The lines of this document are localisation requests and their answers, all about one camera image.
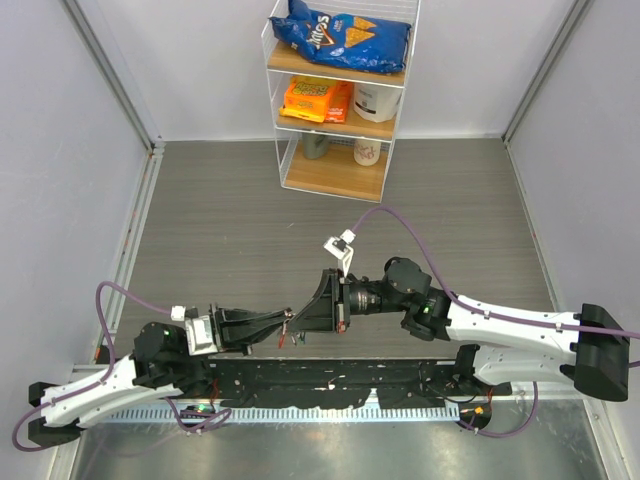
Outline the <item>large metal keyring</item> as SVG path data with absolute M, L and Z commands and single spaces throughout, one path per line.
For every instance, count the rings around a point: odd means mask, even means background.
M 287 340 L 290 340 L 294 346 L 298 344 L 305 345 L 306 344 L 306 334 L 304 332 L 294 331 L 289 329 L 289 324 L 291 323 L 294 314 L 291 311 L 286 311 L 284 315 L 284 321 L 280 328 L 280 333 L 278 337 L 278 348 L 282 349 Z

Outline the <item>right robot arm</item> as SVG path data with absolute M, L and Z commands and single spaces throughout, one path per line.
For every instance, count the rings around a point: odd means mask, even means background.
M 446 292 L 431 280 L 402 257 L 387 261 L 380 280 L 327 269 L 287 329 L 343 333 L 354 316 L 400 312 L 412 336 L 461 343 L 452 380 L 463 393 L 507 382 L 557 382 L 599 400 L 627 400 L 630 340 L 603 307 L 518 310 Z

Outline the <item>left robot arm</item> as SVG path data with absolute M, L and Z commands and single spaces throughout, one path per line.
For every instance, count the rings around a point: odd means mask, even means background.
M 72 442 L 113 413 L 156 399 L 200 398 L 218 388 L 210 357 L 249 354 L 251 347 L 286 327 L 290 309 L 258 313 L 243 309 L 174 306 L 167 323 L 150 322 L 134 339 L 131 354 L 97 373 L 65 385 L 36 382 L 29 402 L 37 417 L 27 438 L 40 449 Z

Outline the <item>white paper cup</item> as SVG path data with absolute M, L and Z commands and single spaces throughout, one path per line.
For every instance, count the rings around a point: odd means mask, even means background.
M 381 155 L 381 145 L 377 140 L 356 139 L 353 152 L 355 162 L 364 167 L 375 165 Z

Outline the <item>orange snack box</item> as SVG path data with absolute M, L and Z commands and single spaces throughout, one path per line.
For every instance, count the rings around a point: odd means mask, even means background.
M 343 124 L 352 94 L 351 82 L 295 75 L 284 93 L 279 114 L 314 123 Z

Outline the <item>white pouch bag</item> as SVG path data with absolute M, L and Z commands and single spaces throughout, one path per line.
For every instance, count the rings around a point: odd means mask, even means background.
M 353 109 L 367 121 L 383 123 L 395 117 L 401 97 L 401 89 L 356 83 L 353 91 Z

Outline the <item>blue Doritos chip bag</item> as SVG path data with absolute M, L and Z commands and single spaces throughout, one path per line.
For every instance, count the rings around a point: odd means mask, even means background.
M 284 18 L 270 18 L 274 36 L 305 60 L 375 74 L 405 69 L 410 24 L 348 13 L 330 15 L 303 1 L 290 1 L 288 10 Z

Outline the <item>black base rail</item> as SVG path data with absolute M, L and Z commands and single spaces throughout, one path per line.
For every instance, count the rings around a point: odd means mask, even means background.
M 221 359 L 209 395 L 223 407 L 359 409 L 376 394 L 383 409 L 508 396 L 511 384 L 483 384 L 435 359 Z

